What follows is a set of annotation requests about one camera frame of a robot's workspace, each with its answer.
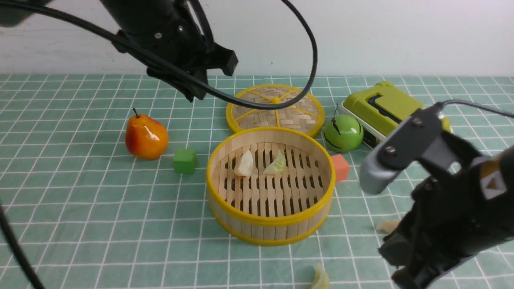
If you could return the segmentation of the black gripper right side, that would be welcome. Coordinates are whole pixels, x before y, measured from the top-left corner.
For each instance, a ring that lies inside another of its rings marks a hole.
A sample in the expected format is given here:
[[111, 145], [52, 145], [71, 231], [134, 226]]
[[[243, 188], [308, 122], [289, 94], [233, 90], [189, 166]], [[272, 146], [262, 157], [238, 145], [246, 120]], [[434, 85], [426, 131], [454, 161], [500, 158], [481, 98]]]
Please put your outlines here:
[[429, 176], [379, 248], [401, 289], [426, 289], [481, 251], [513, 240], [513, 147], [487, 156], [443, 133], [415, 160]]

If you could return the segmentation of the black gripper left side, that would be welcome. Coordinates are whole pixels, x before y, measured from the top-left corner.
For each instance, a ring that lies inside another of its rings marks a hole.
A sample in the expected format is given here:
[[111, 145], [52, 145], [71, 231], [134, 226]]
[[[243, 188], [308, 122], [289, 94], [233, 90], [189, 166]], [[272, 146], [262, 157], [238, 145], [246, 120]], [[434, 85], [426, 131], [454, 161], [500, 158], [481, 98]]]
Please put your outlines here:
[[[208, 51], [198, 28], [186, 20], [130, 20], [121, 17], [116, 18], [115, 22], [120, 27], [118, 36], [161, 57], [205, 84], [208, 83], [209, 69], [218, 68], [232, 76], [238, 64], [235, 52], [217, 43]], [[189, 102], [203, 100], [207, 95], [205, 90], [177, 77], [170, 76], [169, 84]]]

